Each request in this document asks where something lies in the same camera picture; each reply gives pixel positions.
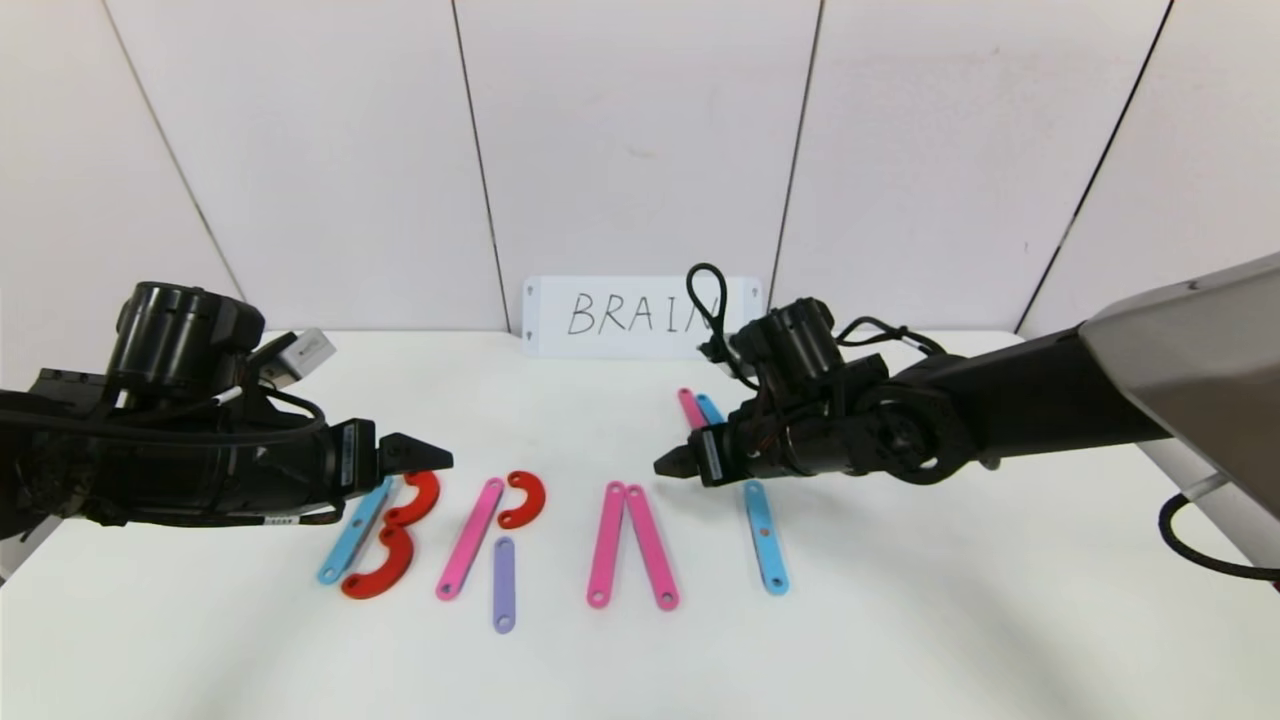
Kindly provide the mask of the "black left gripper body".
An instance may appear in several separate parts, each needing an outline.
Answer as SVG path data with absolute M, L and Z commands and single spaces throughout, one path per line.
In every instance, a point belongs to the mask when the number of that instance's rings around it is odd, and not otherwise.
M 374 424 L 353 419 L 288 443 L 237 448 L 219 486 L 219 512 L 303 515 L 379 486 Z

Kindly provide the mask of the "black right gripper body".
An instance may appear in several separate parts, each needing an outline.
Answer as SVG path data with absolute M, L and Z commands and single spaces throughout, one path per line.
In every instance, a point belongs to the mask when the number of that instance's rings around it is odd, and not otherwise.
M 777 430 L 769 418 L 750 413 L 732 413 L 719 423 L 708 421 L 694 430 L 687 447 L 696 460 L 701 484 L 710 488 L 790 477 L 791 466 Z

